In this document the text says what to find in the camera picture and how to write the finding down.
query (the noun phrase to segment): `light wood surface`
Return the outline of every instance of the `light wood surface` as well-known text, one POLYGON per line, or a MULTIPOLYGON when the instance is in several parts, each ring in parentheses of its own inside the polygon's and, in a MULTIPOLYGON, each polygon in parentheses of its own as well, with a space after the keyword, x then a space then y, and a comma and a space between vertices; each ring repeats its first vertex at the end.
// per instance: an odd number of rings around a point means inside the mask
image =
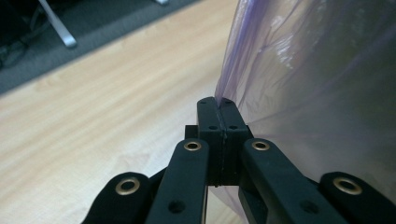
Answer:
MULTIPOLYGON (((214 93, 236 0, 207 0, 0 97, 0 223, 79 223, 113 176, 154 175, 214 93)), ((207 223, 240 223, 209 195, 207 223)))

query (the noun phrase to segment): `wrinkled plastic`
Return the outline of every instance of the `wrinkled plastic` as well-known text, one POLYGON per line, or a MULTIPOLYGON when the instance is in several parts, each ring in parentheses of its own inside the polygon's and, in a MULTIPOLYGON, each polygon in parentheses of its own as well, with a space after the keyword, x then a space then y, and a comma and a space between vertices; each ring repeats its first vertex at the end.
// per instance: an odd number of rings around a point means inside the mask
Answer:
POLYGON ((307 177, 396 203, 395 1, 241 0, 215 95, 307 177))

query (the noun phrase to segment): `dark carpet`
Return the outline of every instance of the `dark carpet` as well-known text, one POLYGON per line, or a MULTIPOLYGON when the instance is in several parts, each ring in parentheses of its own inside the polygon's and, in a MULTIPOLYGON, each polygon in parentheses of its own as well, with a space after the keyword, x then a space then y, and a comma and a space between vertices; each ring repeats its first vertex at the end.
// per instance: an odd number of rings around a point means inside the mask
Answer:
POLYGON ((15 42, 9 47, 0 68, 0 94, 196 1, 170 0, 161 6, 151 0, 79 0, 58 9, 55 6, 78 45, 68 49, 43 14, 35 34, 26 38, 27 45, 15 42))

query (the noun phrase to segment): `purple plastic bag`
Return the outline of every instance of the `purple plastic bag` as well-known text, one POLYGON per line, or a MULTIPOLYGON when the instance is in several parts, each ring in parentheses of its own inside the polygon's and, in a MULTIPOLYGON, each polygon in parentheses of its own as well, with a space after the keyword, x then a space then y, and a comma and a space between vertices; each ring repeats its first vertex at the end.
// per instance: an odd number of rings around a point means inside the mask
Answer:
POLYGON ((396 203, 395 1, 241 0, 215 95, 307 177, 396 203))

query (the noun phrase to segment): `round hole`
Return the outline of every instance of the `round hole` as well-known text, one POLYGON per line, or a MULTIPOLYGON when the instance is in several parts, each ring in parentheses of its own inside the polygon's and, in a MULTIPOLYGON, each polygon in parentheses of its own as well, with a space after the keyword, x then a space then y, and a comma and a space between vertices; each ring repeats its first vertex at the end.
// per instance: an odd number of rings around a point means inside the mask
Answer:
POLYGON ((188 151, 196 151, 201 147, 202 146, 199 142, 188 142, 184 145, 184 148, 186 148, 188 151))
POLYGON ((168 209, 174 214, 181 213, 184 211, 184 209, 186 209, 186 204, 184 204, 182 201, 172 201, 169 203, 168 209))
POLYGON ((319 207, 315 203, 312 203, 311 201, 308 201, 308 200, 302 201, 300 203, 300 206, 301 206, 301 208, 303 208, 303 210, 306 213, 309 213, 309 214, 319 213, 319 207))
POLYGON ((351 195, 358 195, 362 193, 361 186, 349 178, 337 177, 332 181, 332 183, 336 188, 343 191, 344 193, 351 195))
POLYGON ((116 186, 119 195, 129 195, 135 193, 140 187, 140 182, 136 177, 124 178, 116 186))
POLYGON ((268 144, 266 144, 264 142, 253 142, 251 144, 251 146, 254 149, 257 149, 257 150, 268 150, 268 149, 270 149, 270 145, 268 145, 268 144))

